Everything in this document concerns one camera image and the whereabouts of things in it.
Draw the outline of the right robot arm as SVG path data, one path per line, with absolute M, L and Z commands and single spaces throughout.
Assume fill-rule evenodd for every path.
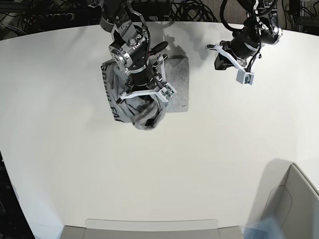
M 102 0 L 100 26 L 111 33 L 110 54 L 119 69 L 128 77 L 127 92 L 153 90 L 157 86 L 157 70 L 150 56 L 163 51 L 163 41 L 153 48 L 144 16 L 133 9 L 130 0 Z

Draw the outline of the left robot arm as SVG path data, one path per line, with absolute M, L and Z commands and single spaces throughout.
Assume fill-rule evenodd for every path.
M 250 72 L 261 48 L 265 45 L 277 44 L 282 36 L 276 0 L 239 0 L 238 3 L 246 11 L 247 19 L 241 29 L 231 27 L 224 11 L 228 1 L 221 3 L 219 16 L 223 26 L 231 31 L 233 39 L 220 41 L 220 46 L 229 53 L 247 72 Z

